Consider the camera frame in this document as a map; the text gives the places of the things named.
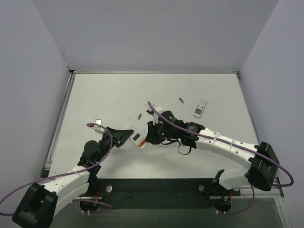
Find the long white remote control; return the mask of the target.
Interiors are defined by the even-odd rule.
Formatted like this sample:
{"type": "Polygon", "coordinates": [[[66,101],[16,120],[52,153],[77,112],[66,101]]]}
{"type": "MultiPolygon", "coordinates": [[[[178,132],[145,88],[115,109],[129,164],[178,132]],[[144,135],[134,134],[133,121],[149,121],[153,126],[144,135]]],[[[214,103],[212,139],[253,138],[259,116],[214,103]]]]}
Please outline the long white remote control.
{"type": "Polygon", "coordinates": [[[134,130],[134,133],[129,137],[129,140],[140,150],[143,150],[149,144],[148,142],[146,142],[142,147],[139,147],[139,144],[143,140],[145,140],[146,135],[142,131],[139,131],[137,128],[135,128],[133,125],[128,124],[123,129],[124,130],[127,130],[127,129],[134,130]]]}

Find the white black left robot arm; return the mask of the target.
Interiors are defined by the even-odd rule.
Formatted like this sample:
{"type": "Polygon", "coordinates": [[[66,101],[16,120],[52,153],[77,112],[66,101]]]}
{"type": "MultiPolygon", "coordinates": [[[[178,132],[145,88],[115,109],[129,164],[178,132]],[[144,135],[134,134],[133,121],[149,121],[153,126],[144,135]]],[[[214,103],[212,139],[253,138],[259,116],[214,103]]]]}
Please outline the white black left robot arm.
{"type": "Polygon", "coordinates": [[[12,215],[14,223],[22,228],[48,228],[57,213],[77,197],[96,193],[101,162],[113,147],[121,147],[134,133],[131,129],[97,128],[102,131],[102,139],[85,143],[77,165],[66,173],[46,178],[46,183],[30,185],[12,215]]]}

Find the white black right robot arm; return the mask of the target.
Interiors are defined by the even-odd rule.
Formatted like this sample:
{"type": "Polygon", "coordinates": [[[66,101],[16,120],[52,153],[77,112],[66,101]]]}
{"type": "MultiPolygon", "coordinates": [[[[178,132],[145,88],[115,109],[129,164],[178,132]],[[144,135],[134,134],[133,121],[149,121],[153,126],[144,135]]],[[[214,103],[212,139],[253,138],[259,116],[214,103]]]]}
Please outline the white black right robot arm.
{"type": "Polygon", "coordinates": [[[216,183],[227,190],[246,185],[263,191],[271,190],[279,161],[270,144],[261,142],[256,145],[233,140],[198,123],[178,120],[171,111],[160,115],[152,110],[147,113],[153,117],[148,122],[148,143],[178,143],[190,150],[210,151],[240,164],[241,168],[217,173],[216,183]]]}

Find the small white remote with buttons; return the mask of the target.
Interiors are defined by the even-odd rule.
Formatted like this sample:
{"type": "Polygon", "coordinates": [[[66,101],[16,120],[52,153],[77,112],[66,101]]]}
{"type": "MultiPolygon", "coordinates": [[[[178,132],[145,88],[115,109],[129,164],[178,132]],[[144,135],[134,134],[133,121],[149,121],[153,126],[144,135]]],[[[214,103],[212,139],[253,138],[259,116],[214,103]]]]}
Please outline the small white remote with buttons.
{"type": "Polygon", "coordinates": [[[208,101],[205,99],[200,99],[198,105],[195,107],[195,110],[193,112],[193,116],[200,118],[205,110],[205,107],[207,105],[208,101]]]}

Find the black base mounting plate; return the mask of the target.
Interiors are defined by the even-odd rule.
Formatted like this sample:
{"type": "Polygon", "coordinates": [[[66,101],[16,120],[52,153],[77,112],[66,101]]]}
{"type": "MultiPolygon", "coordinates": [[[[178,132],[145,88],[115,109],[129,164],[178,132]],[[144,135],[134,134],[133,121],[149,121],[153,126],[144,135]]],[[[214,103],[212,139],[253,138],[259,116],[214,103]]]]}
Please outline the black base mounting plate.
{"type": "Polygon", "coordinates": [[[240,196],[212,178],[194,179],[97,179],[85,199],[98,200],[116,209],[208,209],[214,200],[240,196]]]}

